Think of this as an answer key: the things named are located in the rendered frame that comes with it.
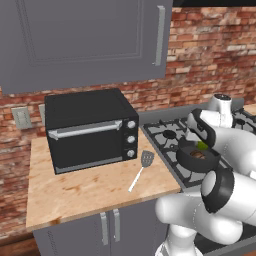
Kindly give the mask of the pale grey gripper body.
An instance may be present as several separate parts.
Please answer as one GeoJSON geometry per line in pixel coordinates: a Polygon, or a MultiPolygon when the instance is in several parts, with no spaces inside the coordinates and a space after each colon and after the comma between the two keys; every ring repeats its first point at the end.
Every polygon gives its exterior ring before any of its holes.
{"type": "Polygon", "coordinates": [[[186,130],[185,138],[187,141],[200,141],[200,138],[197,136],[197,134],[192,132],[190,129],[186,130]]]}

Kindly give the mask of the brown potato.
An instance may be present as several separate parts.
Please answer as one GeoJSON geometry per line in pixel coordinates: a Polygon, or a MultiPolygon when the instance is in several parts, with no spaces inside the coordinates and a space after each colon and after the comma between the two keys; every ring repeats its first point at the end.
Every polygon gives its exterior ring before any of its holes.
{"type": "Polygon", "coordinates": [[[198,159],[205,159],[205,155],[201,152],[201,151],[198,151],[198,150],[194,150],[190,153],[190,155],[194,158],[198,158],[198,159]]]}

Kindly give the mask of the black pot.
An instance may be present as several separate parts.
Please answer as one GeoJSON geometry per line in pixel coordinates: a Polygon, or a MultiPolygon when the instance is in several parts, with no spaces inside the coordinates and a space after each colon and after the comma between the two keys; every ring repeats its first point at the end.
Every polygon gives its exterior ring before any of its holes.
{"type": "Polygon", "coordinates": [[[220,158],[221,156],[211,148],[201,150],[193,141],[187,141],[184,137],[178,142],[176,159],[182,167],[192,172],[207,173],[210,170],[215,170],[218,167],[220,158]],[[194,150],[201,151],[206,158],[198,159],[192,157],[190,153],[194,150]]]}

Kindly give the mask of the grey slotted spatula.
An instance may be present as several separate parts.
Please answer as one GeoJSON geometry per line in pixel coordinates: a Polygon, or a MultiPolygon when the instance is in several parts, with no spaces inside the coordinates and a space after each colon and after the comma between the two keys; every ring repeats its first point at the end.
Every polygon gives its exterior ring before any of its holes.
{"type": "Polygon", "coordinates": [[[131,192],[136,184],[136,182],[138,181],[142,171],[149,167],[152,163],[153,163],[153,160],[154,160],[154,153],[151,152],[151,151],[147,151],[147,150],[144,150],[141,154],[141,169],[140,171],[137,173],[135,179],[133,180],[132,184],[130,185],[128,191],[131,192]]]}

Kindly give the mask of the black gas hob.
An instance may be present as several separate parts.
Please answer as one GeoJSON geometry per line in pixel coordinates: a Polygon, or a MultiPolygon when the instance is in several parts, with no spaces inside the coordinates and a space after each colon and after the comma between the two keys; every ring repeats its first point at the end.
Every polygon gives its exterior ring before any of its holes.
{"type": "Polygon", "coordinates": [[[192,172],[178,163],[178,142],[185,138],[187,129],[221,156],[215,170],[231,171],[240,178],[256,180],[256,116],[243,109],[241,100],[216,94],[207,104],[155,111],[144,114],[142,120],[143,131],[182,191],[199,190],[209,172],[192,172]]]}

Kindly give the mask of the grey base cupboard door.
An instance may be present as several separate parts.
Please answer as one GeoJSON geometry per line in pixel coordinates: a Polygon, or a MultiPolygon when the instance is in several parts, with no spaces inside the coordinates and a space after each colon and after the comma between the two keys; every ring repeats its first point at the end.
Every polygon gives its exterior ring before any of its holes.
{"type": "Polygon", "coordinates": [[[102,243],[100,214],[57,224],[33,232],[41,256],[110,256],[102,243]]]}
{"type": "Polygon", "coordinates": [[[119,208],[120,241],[115,242],[113,210],[108,213],[111,256],[155,256],[164,242],[168,225],[155,212],[156,199],[119,208]]]}

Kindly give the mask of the black toaster oven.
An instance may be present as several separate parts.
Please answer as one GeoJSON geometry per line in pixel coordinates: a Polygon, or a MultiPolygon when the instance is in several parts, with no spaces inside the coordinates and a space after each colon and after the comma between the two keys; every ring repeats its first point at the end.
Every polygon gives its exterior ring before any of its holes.
{"type": "Polygon", "coordinates": [[[45,127],[54,172],[64,174],[137,157],[139,115],[120,89],[105,89],[88,92],[47,96],[45,98],[45,127]],[[110,130],[55,140],[49,130],[71,128],[121,120],[119,130],[110,130]],[[135,121],[133,129],[127,127],[135,121]],[[128,136],[135,142],[128,143],[128,136]],[[134,150],[133,157],[127,156],[134,150]]]}

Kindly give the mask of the black range hood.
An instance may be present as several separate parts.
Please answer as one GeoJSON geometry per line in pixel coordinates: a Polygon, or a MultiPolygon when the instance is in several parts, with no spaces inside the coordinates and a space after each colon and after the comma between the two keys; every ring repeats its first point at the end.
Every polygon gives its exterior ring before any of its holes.
{"type": "Polygon", "coordinates": [[[256,0],[173,0],[173,7],[256,7],[256,0]]]}

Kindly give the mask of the grey wall cupboard door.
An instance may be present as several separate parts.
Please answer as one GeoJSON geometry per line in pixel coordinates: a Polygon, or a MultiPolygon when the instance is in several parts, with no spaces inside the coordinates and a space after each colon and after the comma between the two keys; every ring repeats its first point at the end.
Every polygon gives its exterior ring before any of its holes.
{"type": "Polygon", "coordinates": [[[165,76],[173,0],[0,0],[0,87],[35,92],[165,76]],[[162,59],[155,66],[159,11],[162,59]]]}

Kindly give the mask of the grey wall socket plate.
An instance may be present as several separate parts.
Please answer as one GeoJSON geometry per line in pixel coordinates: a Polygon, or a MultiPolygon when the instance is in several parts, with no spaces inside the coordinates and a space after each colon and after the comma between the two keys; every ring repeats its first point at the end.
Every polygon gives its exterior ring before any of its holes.
{"type": "Polygon", "coordinates": [[[45,126],[45,104],[40,104],[38,108],[39,108],[42,124],[43,126],[45,126]]]}
{"type": "Polygon", "coordinates": [[[19,130],[30,129],[32,127],[30,114],[27,106],[12,108],[11,111],[16,127],[19,130]]]}

